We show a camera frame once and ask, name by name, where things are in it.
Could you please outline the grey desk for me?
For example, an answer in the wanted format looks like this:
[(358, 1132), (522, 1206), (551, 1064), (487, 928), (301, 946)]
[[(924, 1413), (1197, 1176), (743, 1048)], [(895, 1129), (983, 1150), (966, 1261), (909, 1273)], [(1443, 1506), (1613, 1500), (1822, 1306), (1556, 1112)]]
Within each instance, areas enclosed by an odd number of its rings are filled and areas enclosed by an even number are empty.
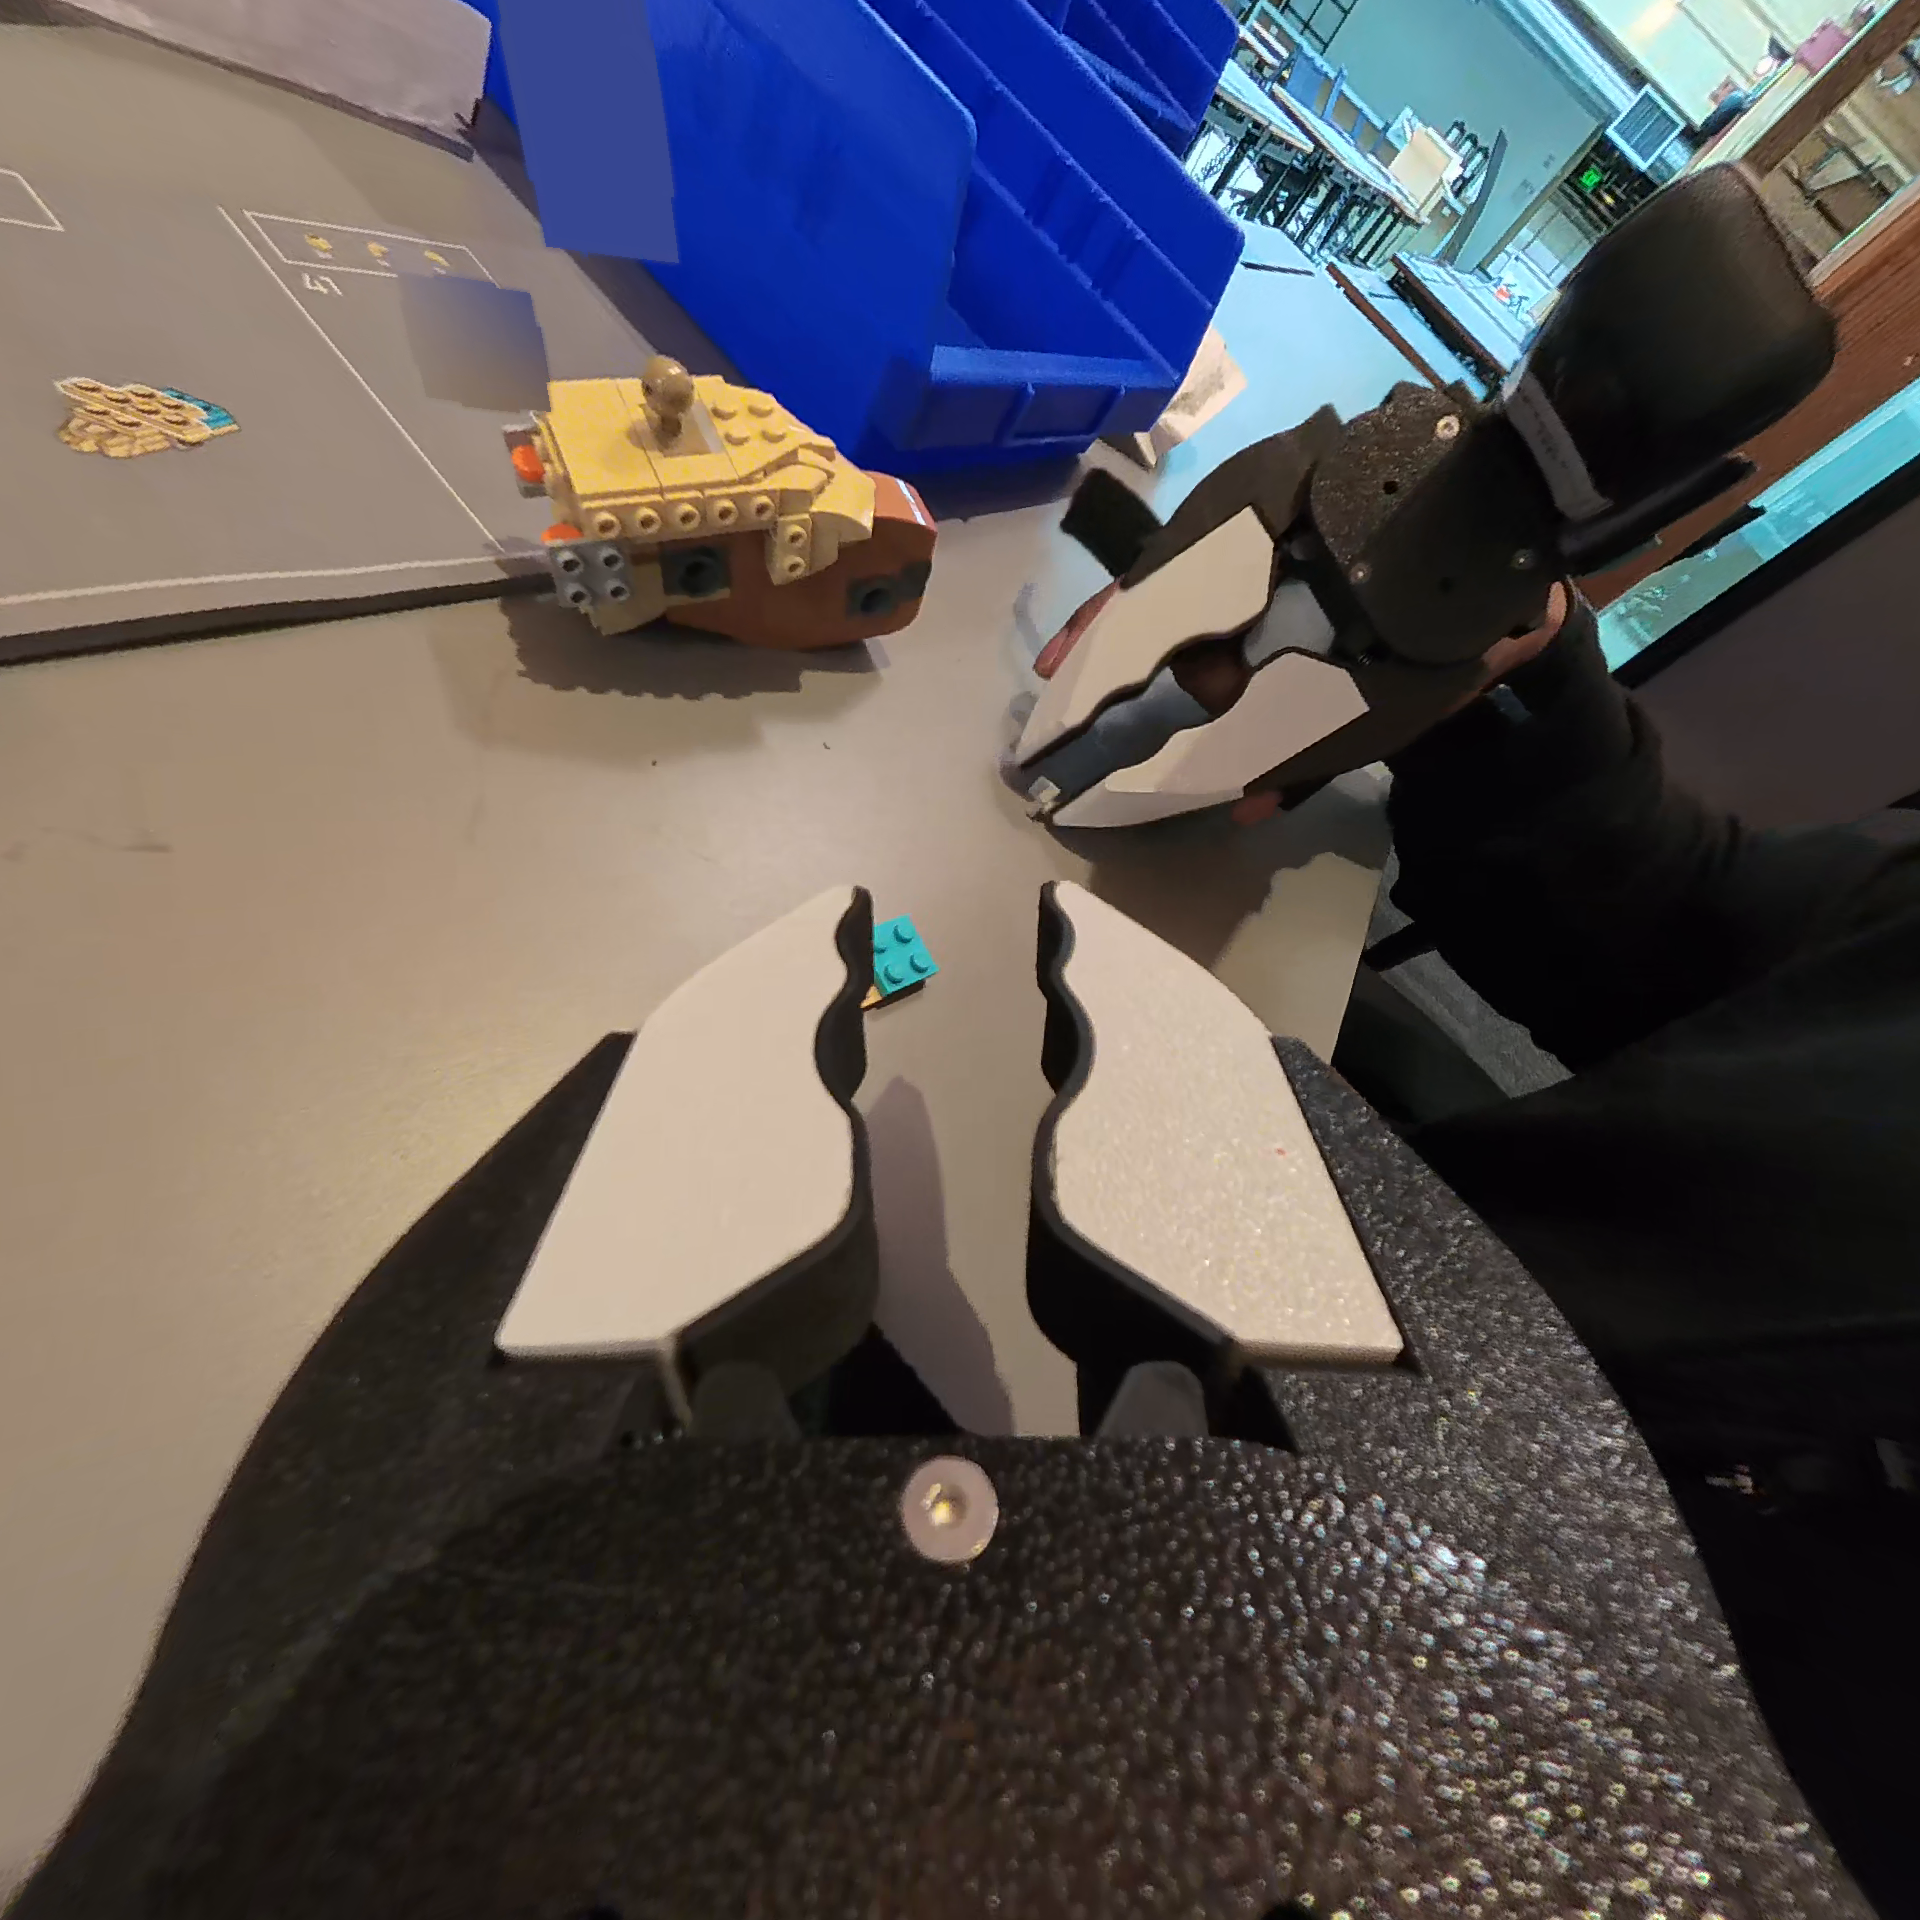
[(924, 476), (928, 597), (869, 654), (456, 602), (4, 672), (4, 1894), (357, 1281), (588, 1047), (836, 881), (940, 966), (869, 1025), (880, 1330), (959, 1425), (1067, 1425), (1021, 1268), (1042, 881), (1330, 1056), (1387, 860), (1380, 775), (1076, 839), (1000, 782), (1027, 662), (1101, 582), (1078, 473), (1165, 514), (1410, 377), (1276, 242), (1216, 327), (1247, 389), (1159, 469)]

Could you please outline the background work tables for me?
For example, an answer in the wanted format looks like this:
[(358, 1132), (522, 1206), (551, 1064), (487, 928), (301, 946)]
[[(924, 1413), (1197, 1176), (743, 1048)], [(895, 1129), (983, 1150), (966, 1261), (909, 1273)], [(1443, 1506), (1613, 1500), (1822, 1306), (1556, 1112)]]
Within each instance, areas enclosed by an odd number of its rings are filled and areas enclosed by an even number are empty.
[(1508, 137), (1464, 118), (1379, 112), (1310, 36), (1320, 4), (1229, 4), (1237, 42), (1183, 168), (1232, 217), (1284, 232), (1316, 262), (1460, 262), (1496, 189)]

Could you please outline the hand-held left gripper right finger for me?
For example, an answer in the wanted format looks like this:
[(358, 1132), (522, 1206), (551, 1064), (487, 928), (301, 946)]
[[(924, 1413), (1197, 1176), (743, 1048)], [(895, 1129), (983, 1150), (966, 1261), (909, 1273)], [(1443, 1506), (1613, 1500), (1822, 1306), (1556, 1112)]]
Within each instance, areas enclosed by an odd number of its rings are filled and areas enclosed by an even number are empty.
[(1040, 900), (1030, 1310), (1078, 1365), (1394, 1365), (1403, 1336), (1278, 1044), (1085, 887)]

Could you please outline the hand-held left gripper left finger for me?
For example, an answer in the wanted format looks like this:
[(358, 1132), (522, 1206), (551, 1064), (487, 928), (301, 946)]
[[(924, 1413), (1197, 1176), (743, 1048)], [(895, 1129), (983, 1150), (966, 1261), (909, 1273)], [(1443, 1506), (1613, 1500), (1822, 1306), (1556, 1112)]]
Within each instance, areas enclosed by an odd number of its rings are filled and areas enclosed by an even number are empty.
[(646, 1014), (496, 1326), (508, 1360), (834, 1362), (877, 1297), (872, 897), (834, 884)]

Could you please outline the large blue plastic bin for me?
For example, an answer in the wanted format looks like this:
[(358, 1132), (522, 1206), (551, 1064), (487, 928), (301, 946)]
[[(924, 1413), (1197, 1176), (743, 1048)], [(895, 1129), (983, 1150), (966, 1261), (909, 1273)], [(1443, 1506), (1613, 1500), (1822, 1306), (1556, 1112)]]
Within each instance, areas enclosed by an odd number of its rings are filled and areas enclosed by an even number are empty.
[(974, 125), (860, 1), (485, 4), (543, 238), (624, 255), (860, 464), (1076, 458), (1160, 361), (936, 343)]

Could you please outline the tan brown brick ship model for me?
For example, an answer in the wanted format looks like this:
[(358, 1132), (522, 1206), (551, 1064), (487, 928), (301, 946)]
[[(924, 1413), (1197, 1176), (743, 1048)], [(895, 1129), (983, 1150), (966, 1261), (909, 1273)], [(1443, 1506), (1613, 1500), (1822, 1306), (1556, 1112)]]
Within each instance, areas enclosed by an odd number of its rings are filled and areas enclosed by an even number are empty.
[(904, 631), (936, 522), (767, 391), (656, 356), (638, 377), (555, 380), (503, 429), (551, 520), (552, 597), (599, 632), (658, 623), (813, 654)]

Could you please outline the person's right hand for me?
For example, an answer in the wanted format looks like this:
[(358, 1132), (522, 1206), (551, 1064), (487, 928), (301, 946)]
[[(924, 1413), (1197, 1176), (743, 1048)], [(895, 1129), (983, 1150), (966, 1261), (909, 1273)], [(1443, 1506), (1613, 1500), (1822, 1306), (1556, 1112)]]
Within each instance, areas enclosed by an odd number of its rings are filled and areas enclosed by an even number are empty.
[[(1109, 582), (1094, 592), (1047, 639), (1036, 660), (1036, 674), (1051, 681), (1072, 648), (1088, 636), (1104, 605), (1115, 597)], [(1179, 650), (1142, 690), (1101, 710), (1090, 729), (1034, 766), (1015, 766), (1015, 782), (1036, 798), (1038, 782), (1055, 789), (1061, 799), (1088, 791), (1122, 766), (1147, 760), (1178, 733), (1197, 729), (1232, 708), (1252, 668), (1244, 660), (1240, 637), (1203, 639)], [(1255, 783), (1232, 804), (1237, 824), (1259, 824), (1280, 815), (1284, 798), (1269, 783)]]

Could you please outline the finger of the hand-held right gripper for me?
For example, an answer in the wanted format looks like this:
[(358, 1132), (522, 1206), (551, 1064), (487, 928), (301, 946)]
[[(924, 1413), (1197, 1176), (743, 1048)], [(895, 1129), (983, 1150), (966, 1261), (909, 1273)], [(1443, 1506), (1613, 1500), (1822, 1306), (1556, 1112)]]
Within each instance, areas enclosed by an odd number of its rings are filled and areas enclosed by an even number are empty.
[(1332, 754), (1334, 733), (1367, 718), (1352, 678), (1334, 662), (1283, 650), (1255, 668), (1237, 704), (1178, 733), (1155, 756), (1122, 766), (1063, 799), (1050, 822), (1066, 829), (1120, 829), (1235, 804), (1255, 778), (1316, 783), (1373, 766)]
[(1178, 654), (1250, 628), (1272, 592), (1276, 544), (1259, 510), (1246, 504), (1138, 584), (1115, 584), (1044, 676), (1015, 766), (1038, 766), (1085, 736), (1104, 712), (1144, 693)]

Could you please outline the person's right forearm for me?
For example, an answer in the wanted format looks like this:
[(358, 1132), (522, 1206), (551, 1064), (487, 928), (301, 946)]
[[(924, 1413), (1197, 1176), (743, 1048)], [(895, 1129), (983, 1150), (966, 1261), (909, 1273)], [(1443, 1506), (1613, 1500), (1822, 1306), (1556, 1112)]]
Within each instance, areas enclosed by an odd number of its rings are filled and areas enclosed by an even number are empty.
[(1916, 818), (1755, 826), (1672, 777), (1556, 588), (1387, 770), (1394, 897), (1572, 1071), (1699, 1032), (1916, 1071)]

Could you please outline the white printed paper bag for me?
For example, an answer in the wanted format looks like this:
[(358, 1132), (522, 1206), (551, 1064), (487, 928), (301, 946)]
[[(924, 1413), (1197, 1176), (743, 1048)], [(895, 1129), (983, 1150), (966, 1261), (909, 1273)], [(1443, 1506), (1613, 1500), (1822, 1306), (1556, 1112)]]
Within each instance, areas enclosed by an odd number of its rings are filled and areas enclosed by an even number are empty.
[(1246, 373), (1232, 356), (1216, 327), (1208, 327), (1197, 344), (1179, 389), (1167, 397), (1155, 425), (1138, 436), (1138, 450), (1147, 469), (1160, 462), (1182, 442), (1188, 442), (1203, 425), (1219, 418), (1240, 392)]

